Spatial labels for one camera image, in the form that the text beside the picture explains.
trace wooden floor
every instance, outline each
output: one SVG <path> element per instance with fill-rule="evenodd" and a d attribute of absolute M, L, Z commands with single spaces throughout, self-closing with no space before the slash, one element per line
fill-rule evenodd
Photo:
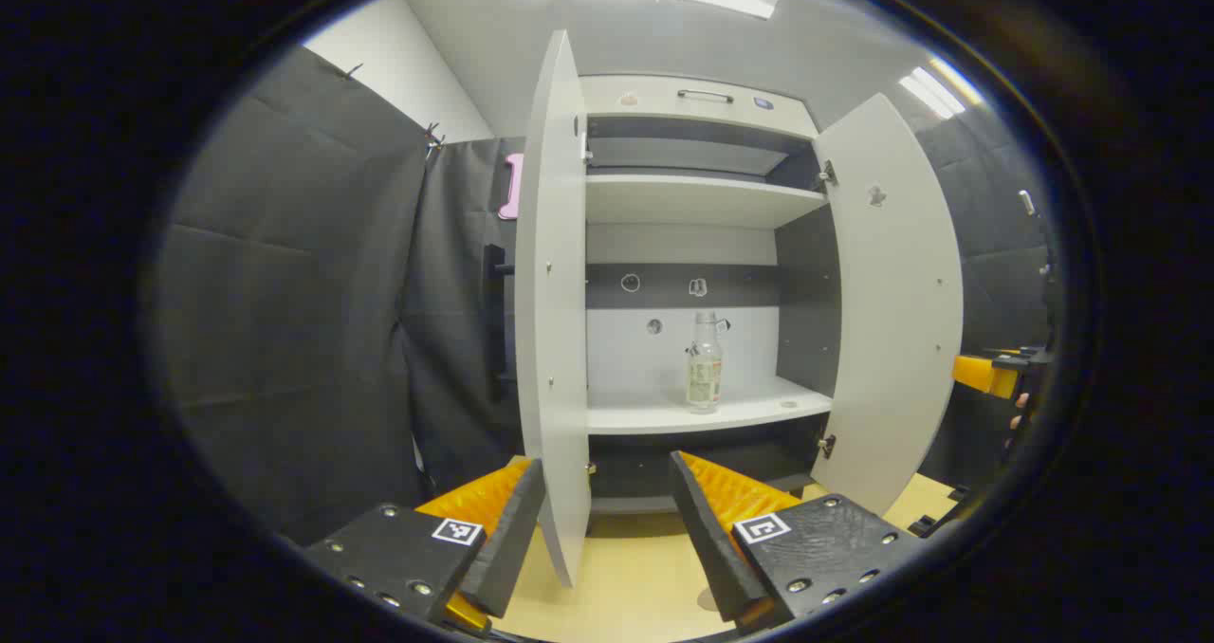
<path fill-rule="evenodd" d="M 804 499 L 826 493 L 811 484 Z M 906 529 L 920 514 L 940 518 L 955 505 L 949 493 L 915 474 L 885 520 Z M 670 643 L 732 628 L 703 608 L 711 607 L 708 581 L 679 514 L 595 518 L 582 561 L 578 587 L 563 588 L 537 529 L 506 616 L 494 627 L 557 643 Z"/>

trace open cabinet door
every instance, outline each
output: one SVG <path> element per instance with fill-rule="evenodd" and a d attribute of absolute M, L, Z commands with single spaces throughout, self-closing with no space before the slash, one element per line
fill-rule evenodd
<path fill-rule="evenodd" d="M 813 479 L 884 514 L 919 470 L 961 346 L 961 263 L 936 172 L 875 95 L 813 142 L 839 240 L 839 374 Z"/>
<path fill-rule="evenodd" d="M 590 518 L 586 429 L 585 102 L 565 30 L 539 72 L 515 245 L 515 353 L 523 444 L 544 463 L 540 527 L 565 586 Z"/>

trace black handle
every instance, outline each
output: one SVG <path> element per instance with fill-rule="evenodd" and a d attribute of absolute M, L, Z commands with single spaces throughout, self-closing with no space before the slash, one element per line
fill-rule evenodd
<path fill-rule="evenodd" d="M 681 89 L 679 91 L 680 98 L 686 98 L 687 93 L 700 93 L 700 95 L 715 95 L 717 98 L 725 98 L 725 102 L 733 102 L 733 96 L 727 93 L 713 93 L 711 90 L 694 90 L 694 89 Z"/>

